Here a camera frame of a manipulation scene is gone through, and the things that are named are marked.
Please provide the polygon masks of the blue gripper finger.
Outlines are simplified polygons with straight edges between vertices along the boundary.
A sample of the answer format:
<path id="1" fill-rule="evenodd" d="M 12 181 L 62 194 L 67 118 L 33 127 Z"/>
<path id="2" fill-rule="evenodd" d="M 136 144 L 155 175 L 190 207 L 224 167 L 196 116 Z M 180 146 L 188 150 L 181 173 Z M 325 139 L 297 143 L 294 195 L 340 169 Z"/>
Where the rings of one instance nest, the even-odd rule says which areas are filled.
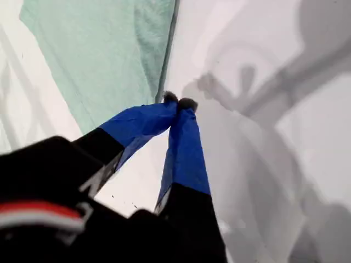
<path id="1" fill-rule="evenodd" d="M 162 103 L 128 108 L 73 143 L 103 164 L 80 187 L 93 197 L 140 148 L 174 121 L 178 98 L 165 92 Z"/>
<path id="2" fill-rule="evenodd" d="M 214 212 L 199 126 L 197 103 L 182 98 L 169 130 L 156 211 L 167 232 L 174 262 L 226 262 Z"/>

